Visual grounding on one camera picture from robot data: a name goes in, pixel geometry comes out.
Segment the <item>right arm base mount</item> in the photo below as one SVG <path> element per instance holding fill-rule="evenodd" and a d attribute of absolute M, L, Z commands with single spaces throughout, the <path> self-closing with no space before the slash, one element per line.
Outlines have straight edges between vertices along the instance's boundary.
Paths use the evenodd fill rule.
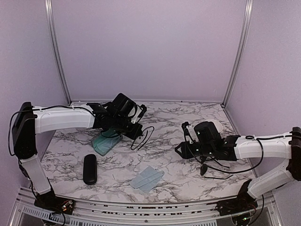
<path fill-rule="evenodd" d="M 217 202 L 215 209 L 219 212 L 220 216 L 240 213 L 258 207 L 256 199 L 247 193 L 250 182 L 251 179 L 241 186 L 236 198 Z"/>

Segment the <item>black glasses case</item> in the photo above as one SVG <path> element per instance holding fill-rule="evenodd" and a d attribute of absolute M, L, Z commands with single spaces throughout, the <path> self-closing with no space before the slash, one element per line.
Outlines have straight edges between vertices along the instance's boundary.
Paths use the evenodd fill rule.
<path fill-rule="evenodd" d="M 83 181 L 87 185 L 93 185 L 97 182 L 97 161 L 94 154 L 88 154 L 84 158 Z"/>

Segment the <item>light blue cleaning cloth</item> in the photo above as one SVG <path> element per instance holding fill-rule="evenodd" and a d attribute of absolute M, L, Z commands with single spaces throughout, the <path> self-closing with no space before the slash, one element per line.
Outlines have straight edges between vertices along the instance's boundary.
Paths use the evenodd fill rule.
<path fill-rule="evenodd" d="M 93 142 L 94 150 L 101 156 L 105 156 L 115 145 L 113 140 L 97 140 Z"/>

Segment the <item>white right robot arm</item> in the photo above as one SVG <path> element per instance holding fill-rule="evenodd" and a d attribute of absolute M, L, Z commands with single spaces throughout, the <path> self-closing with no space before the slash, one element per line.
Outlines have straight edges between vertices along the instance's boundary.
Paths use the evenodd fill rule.
<path fill-rule="evenodd" d="M 233 200 L 233 207 L 243 211 L 251 201 L 290 181 L 301 179 L 301 129 L 294 127 L 290 132 L 273 136 L 231 135 L 222 138 L 221 130 L 212 121 L 196 126 L 182 124 L 184 141 L 176 148 L 183 159 L 194 158 L 203 171 L 209 166 L 207 158 L 220 161 L 237 161 L 248 158 L 282 158 L 283 162 L 264 175 L 246 181 Z"/>

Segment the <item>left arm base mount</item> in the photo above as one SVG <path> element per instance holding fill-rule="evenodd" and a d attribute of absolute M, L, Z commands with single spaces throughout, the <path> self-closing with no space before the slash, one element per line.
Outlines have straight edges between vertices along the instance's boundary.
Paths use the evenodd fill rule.
<path fill-rule="evenodd" d="M 59 197 L 55 194 L 53 188 L 45 194 L 35 193 L 36 207 L 71 215 L 75 207 L 75 201 L 70 198 Z"/>

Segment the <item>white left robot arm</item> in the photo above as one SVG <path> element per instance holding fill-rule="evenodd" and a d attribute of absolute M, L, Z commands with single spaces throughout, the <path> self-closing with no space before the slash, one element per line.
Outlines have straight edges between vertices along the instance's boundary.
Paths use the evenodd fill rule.
<path fill-rule="evenodd" d="M 62 129 L 112 129 L 131 140 L 143 134 L 140 119 L 147 111 L 122 93 L 113 101 L 76 102 L 70 106 L 33 106 L 24 102 L 10 120 L 8 143 L 11 155 L 16 156 L 26 176 L 32 181 L 40 200 L 48 209 L 59 206 L 59 198 L 52 194 L 51 184 L 42 168 L 36 148 L 36 135 Z"/>

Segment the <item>grey marbled glasses case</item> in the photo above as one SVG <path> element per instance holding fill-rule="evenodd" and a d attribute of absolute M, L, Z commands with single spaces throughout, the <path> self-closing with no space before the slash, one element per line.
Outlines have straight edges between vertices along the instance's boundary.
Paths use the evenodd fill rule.
<path fill-rule="evenodd" d="M 114 130 L 101 131 L 91 140 L 91 146 L 101 156 L 105 156 L 112 148 L 114 148 L 121 140 L 122 135 Z"/>

